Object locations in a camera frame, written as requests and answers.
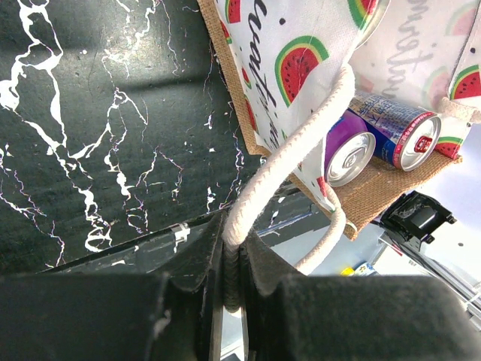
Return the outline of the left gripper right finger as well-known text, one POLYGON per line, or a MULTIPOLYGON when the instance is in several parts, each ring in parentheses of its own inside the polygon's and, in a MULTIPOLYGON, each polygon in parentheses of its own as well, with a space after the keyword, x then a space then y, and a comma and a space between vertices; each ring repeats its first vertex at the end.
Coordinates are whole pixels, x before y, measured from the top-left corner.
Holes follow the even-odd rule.
POLYGON ((454 293, 424 276, 306 276, 255 233, 242 246, 248 360, 478 360, 454 293))

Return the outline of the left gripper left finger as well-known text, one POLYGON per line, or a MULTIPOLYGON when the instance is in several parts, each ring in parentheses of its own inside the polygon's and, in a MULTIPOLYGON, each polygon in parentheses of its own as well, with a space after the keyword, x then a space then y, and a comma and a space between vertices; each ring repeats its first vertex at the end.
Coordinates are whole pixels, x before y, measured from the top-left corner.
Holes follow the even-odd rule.
POLYGON ((146 274, 1 280, 3 360, 218 360, 224 214, 146 274))

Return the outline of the purple drink can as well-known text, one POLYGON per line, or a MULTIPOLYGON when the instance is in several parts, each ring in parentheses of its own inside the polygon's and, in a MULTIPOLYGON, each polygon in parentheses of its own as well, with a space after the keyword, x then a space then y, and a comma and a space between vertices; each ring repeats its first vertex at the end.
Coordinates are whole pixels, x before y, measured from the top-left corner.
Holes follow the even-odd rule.
POLYGON ((341 187, 356 178, 370 162, 376 147, 365 121, 347 110, 327 134, 325 179, 341 187))

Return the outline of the blue energy drink can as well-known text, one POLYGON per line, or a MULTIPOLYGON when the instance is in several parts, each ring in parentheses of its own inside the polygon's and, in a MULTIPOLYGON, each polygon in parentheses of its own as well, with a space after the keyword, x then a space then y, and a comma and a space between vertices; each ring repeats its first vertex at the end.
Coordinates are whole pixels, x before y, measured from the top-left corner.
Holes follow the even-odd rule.
POLYGON ((374 155, 403 171, 418 168, 440 137, 441 119, 437 114, 380 95, 355 91, 349 111, 362 118, 374 134, 374 155))

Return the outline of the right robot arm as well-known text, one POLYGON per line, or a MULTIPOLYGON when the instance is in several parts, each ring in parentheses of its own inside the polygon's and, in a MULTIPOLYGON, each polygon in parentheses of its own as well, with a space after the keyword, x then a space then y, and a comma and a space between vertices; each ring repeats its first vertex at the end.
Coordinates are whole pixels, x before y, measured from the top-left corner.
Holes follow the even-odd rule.
POLYGON ((382 241, 456 294, 475 330, 480 331, 480 270, 469 266, 480 255, 480 248, 452 212, 432 197, 413 191, 395 201, 378 225, 384 230, 382 241))

